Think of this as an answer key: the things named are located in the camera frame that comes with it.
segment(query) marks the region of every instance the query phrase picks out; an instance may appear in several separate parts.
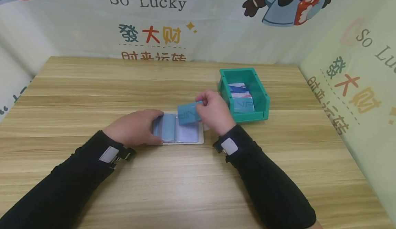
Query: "backdrop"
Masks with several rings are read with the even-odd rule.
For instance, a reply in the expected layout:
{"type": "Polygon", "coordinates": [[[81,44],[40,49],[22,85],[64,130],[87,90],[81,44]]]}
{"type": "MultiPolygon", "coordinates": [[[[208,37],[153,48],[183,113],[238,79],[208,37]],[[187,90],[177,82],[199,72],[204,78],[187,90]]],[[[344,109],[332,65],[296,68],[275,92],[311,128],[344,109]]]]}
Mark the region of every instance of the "backdrop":
{"type": "Polygon", "coordinates": [[[396,223],[396,0],[356,0],[300,65],[396,223]]]}
{"type": "Polygon", "coordinates": [[[0,107],[13,105],[50,55],[298,64],[351,2],[0,0],[9,56],[1,65],[13,66],[0,73],[0,107]]]}

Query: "red cartoon can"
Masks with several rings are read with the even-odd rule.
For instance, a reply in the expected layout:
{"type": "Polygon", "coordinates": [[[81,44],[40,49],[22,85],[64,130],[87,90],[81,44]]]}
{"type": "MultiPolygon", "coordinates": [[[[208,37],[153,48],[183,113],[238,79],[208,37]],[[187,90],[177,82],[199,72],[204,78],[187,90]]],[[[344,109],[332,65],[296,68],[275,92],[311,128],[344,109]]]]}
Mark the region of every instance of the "red cartoon can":
{"type": "Polygon", "coordinates": [[[319,0],[303,0],[298,3],[296,17],[294,19],[294,25],[299,26],[307,21],[309,11],[315,6],[319,0]]]}

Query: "left hand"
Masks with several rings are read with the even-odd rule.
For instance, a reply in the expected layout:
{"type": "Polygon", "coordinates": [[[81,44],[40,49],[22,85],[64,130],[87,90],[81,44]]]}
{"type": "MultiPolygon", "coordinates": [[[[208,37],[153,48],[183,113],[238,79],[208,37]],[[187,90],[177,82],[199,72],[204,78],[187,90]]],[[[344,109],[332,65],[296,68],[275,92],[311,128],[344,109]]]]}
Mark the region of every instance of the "left hand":
{"type": "Polygon", "coordinates": [[[162,139],[151,133],[151,126],[163,114],[164,112],[154,109],[133,112],[115,120],[103,133],[127,147],[141,144],[162,145],[162,139]]]}

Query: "black sleeve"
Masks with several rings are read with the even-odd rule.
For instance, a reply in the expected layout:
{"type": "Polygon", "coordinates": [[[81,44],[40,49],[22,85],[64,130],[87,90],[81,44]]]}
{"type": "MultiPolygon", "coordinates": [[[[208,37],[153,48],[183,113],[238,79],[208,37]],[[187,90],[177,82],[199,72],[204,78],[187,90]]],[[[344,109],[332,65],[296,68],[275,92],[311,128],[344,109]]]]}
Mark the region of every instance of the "black sleeve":
{"type": "Polygon", "coordinates": [[[18,201],[1,219],[0,228],[71,228],[98,185],[114,169],[99,158],[109,146],[119,148],[102,131],[18,201]]]}
{"type": "Polygon", "coordinates": [[[224,141],[238,147],[236,152],[226,157],[226,161],[238,170],[256,211],[268,229],[313,226],[316,215],[307,198],[240,125],[221,137],[219,144],[224,141]]]}

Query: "table surface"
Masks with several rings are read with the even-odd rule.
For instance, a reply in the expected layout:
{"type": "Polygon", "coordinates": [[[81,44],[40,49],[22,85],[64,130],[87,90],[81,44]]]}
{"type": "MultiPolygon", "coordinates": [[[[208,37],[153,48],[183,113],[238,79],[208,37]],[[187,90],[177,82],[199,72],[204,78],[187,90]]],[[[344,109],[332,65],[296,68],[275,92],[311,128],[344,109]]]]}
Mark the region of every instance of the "table surface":
{"type": "MultiPolygon", "coordinates": [[[[52,57],[0,125],[0,216],[97,130],[216,90],[213,62],[52,57]]],[[[296,66],[254,66],[269,119],[245,130],[298,185],[324,228],[394,228],[296,66]]],[[[94,193],[79,228],[260,228],[237,171],[203,145],[136,147],[94,193]]]]}

